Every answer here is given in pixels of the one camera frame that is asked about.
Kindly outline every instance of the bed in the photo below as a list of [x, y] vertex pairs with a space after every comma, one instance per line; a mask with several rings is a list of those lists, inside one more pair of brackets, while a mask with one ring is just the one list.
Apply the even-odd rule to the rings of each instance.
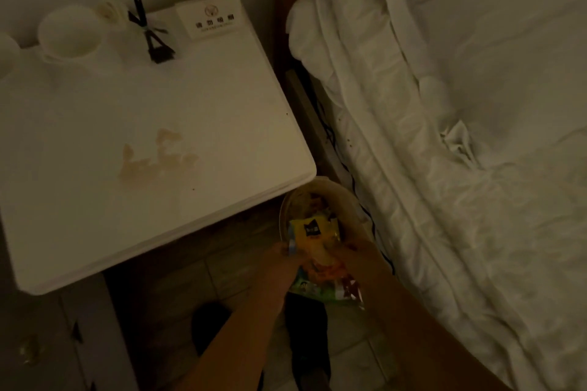
[[277, 0], [400, 280], [520, 390], [587, 389], [587, 0]]

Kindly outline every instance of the forearm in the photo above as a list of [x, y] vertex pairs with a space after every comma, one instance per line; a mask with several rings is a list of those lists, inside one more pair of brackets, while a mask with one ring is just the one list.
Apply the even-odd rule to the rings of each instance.
[[363, 287], [363, 297], [392, 345], [408, 389], [508, 389], [391, 274]]
[[281, 309], [279, 298], [251, 290], [177, 391], [254, 391]]

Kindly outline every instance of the snack bag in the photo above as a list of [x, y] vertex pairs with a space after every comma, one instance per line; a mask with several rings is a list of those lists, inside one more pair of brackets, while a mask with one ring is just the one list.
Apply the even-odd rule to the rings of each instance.
[[290, 291], [319, 301], [359, 299], [356, 281], [344, 263], [328, 253], [327, 248], [341, 243], [338, 220], [329, 211], [303, 220], [291, 220], [288, 227], [290, 254], [297, 249], [310, 255], [300, 266]]

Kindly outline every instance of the person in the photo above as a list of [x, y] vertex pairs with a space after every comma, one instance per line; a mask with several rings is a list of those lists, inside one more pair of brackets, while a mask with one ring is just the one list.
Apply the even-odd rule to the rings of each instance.
[[[331, 253], [359, 283], [367, 312], [375, 317], [394, 351], [402, 387], [509, 389], [401, 286], [373, 243], [355, 239]], [[284, 302], [298, 389], [329, 390], [324, 305], [288, 293], [305, 256], [288, 256], [285, 243], [276, 243], [262, 256], [248, 298], [234, 313], [219, 304], [196, 310], [192, 335], [201, 358], [177, 391], [260, 390], [269, 339]]]

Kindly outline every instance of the white tabletop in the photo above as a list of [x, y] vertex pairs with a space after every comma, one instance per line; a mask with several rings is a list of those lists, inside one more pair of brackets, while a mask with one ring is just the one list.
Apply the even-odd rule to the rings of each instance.
[[27, 50], [0, 85], [0, 214], [21, 290], [57, 289], [316, 174], [250, 24], [191, 42], [174, 9], [157, 16], [174, 61], [149, 63], [127, 33], [122, 74]]

